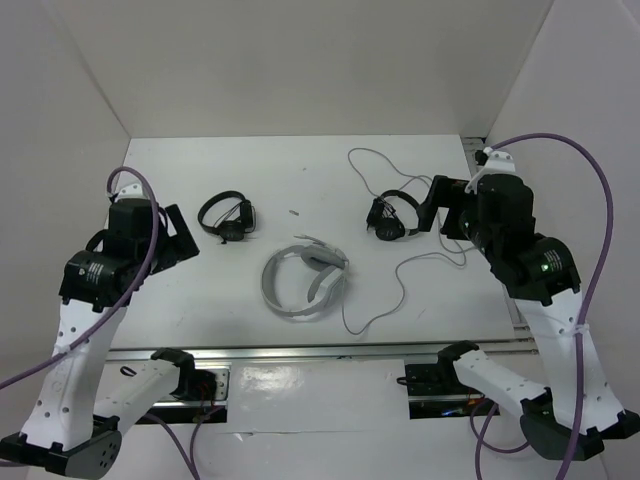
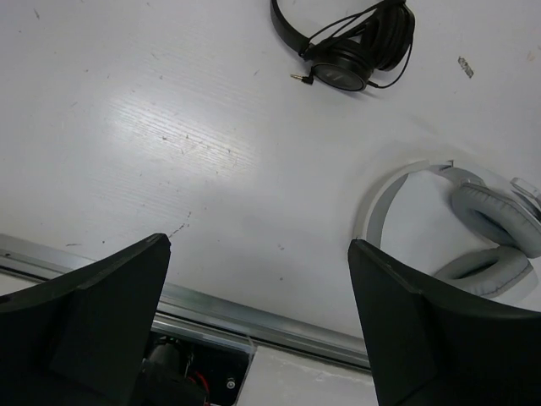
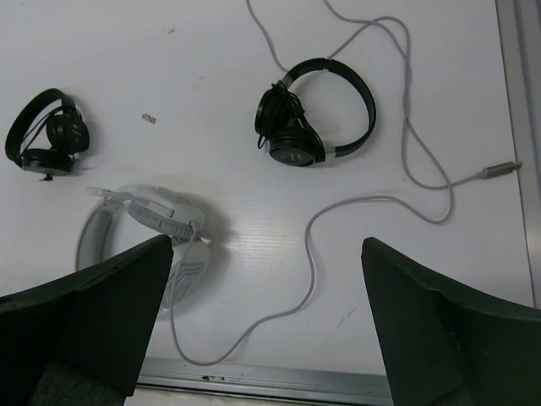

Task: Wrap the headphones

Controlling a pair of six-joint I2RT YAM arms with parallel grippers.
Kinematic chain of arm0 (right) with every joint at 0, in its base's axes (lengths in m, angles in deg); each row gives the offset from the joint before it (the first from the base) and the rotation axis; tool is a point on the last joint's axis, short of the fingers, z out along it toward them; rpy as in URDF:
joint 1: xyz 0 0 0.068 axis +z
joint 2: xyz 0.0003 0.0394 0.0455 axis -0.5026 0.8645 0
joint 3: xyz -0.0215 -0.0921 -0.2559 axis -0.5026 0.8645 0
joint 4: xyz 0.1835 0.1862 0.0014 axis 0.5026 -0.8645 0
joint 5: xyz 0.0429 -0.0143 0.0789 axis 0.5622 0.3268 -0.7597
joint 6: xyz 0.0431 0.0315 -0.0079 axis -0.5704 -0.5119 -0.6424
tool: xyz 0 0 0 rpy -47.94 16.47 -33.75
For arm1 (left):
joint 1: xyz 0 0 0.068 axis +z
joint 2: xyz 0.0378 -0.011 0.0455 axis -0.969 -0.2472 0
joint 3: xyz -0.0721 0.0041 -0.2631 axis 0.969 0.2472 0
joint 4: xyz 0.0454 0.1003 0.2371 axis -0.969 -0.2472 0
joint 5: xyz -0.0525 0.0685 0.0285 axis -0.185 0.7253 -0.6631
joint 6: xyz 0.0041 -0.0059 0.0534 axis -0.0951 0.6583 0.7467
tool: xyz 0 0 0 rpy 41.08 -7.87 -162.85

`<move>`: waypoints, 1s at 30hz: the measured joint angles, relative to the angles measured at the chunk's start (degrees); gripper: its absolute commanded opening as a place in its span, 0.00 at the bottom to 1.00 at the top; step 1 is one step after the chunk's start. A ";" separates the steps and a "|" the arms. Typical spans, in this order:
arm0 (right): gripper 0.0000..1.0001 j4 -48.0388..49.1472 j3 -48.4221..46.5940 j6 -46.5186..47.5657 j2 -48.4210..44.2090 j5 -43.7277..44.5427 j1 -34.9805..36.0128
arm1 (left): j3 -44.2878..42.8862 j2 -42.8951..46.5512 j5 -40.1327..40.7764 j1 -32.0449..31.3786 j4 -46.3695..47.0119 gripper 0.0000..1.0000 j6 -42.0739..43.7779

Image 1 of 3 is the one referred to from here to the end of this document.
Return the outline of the grey white headphones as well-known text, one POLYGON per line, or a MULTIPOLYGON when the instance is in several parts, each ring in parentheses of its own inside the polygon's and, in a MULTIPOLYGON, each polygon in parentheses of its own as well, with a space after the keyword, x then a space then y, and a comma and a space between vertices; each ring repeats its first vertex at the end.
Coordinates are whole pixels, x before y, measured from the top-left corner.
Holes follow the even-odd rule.
POLYGON ((342 294, 350 260, 326 241, 305 234, 294 239, 267 259, 260 275, 262 298, 283 318, 317 316, 342 294))

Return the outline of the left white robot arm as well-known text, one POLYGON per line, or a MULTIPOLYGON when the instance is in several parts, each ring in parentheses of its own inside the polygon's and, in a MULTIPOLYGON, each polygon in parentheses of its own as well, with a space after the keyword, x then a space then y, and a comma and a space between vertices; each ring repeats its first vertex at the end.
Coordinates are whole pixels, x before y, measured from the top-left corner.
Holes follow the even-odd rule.
POLYGON ((1 458, 64 477, 101 479, 122 439, 165 397, 213 404, 216 376, 182 350, 164 347, 118 389, 97 391, 131 293, 150 275, 197 256, 177 205, 154 209, 144 198, 115 201, 108 226, 65 265, 52 358, 31 415, 1 440, 1 458))

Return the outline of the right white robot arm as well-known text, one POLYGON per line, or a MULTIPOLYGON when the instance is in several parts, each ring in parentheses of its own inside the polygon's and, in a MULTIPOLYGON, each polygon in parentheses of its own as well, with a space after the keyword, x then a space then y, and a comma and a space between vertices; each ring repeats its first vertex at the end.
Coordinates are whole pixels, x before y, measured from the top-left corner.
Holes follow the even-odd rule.
POLYGON ((515 175, 489 174, 476 183, 437 175, 418 216, 420 229, 428 231, 439 209, 447 209, 442 233, 470 241, 487 260, 529 326, 547 382, 495 363, 470 341, 440 350, 425 376, 403 382, 475 390, 518 418, 541 457, 586 461, 605 441, 637 433, 639 418, 608 385, 579 321, 586 298, 574 259, 562 241, 537 232, 533 204, 533 191, 515 175))

